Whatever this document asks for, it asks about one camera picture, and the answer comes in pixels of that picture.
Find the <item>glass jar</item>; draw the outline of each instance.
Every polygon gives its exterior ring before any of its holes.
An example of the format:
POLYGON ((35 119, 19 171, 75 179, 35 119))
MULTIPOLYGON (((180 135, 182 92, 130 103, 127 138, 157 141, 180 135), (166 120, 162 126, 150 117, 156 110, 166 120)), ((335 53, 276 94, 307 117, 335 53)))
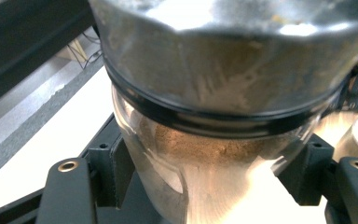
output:
POLYGON ((145 191, 171 223, 229 223, 242 216, 246 211, 241 206, 257 179, 255 168, 267 165, 279 172, 304 146, 317 122, 315 118, 277 136, 219 139, 156 123, 115 89, 113 98, 117 123, 145 191))

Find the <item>black cable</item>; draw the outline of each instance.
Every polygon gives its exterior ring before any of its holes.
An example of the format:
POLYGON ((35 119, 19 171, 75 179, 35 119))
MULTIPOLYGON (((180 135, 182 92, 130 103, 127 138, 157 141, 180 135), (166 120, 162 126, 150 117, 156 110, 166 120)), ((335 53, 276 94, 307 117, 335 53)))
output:
POLYGON ((81 62, 80 62, 80 60, 77 58, 77 56, 76 56, 76 54, 75 54, 75 52, 74 52, 74 49, 73 49, 71 46, 69 46, 69 45, 66 45, 66 46, 67 46, 68 49, 71 50, 72 53, 75 55, 75 58, 76 58, 77 62, 79 63, 81 69, 84 69, 85 67, 83 67, 83 66, 81 65, 81 62))
POLYGON ((101 51, 100 49, 97 50, 95 53, 93 53, 93 54, 89 57, 89 59, 86 61, 86 64, 84 65, 84 67, 87 67, 87 65, 88 65, 89 63, 95 63, 95 61, 97 61, 102 55, 103 55, 102 51, 101 51), (93 61, 90 61, 91 58, 92 58, 93 56, 95 56, 95 54, 97 54, 98 52, 100 52, 100 55, 98 55, 98 57, 97 57, 96 59, 94 59, 93 61))
POLYGON ((101 44, 100 42, 97 42, 97 40, 100 40, 99 38, 91 37, 91 36, 88 36, 88 35, 86 35, 84 33, 82 33, 82 35, 84 37, 86 37, 88 39, 88 41, 91 42, 91 43, 98 44, 98 45, 101 44))
POLYGON ((72 49, 72 50, 74 50, 76 53, 77 53, 77 55, 80 55, 82 58, 83 58, 83 60, 84 61, 86 61, 88 58, 86 58, 85 56, 83 56, 83 54, 82 53, 80 53, 77 49, 75 49, 74 47, 72 47, 72 46, 70 46, 70 45, 68 45, 68 47, 70 48, 70 49, 72 49))

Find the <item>metal lid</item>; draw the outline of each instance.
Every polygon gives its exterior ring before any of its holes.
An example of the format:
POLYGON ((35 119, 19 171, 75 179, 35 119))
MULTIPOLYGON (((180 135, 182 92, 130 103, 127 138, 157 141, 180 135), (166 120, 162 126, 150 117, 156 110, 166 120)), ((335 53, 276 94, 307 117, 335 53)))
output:
POLYGON ((90 3, 105 62, 131 86, 123 94, 186 114, 269 119, 308 110, 358 61, 355 0, 90 3))

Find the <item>black metal frame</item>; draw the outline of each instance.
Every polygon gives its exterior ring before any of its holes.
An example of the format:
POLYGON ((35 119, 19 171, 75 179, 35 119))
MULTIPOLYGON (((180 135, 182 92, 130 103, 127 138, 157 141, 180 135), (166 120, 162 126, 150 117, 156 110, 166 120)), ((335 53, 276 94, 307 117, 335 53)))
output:
POLYGON ((0 3, 0 97, 94 23, 87 0, 0 3))

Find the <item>black sealing ring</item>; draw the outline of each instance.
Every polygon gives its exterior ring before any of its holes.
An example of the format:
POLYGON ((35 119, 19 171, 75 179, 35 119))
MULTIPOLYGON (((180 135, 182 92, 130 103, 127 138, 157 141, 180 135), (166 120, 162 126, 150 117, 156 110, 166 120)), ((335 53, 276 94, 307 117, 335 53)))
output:
POLYGON ((218 138, 257 138, 290 132, 320 116, 341 88, 313 105, 281 114, 227 116, 185 110, 158 102, 132 86, 107 61, 105 67, 119 94, 146 117, 179 131, 218 138))

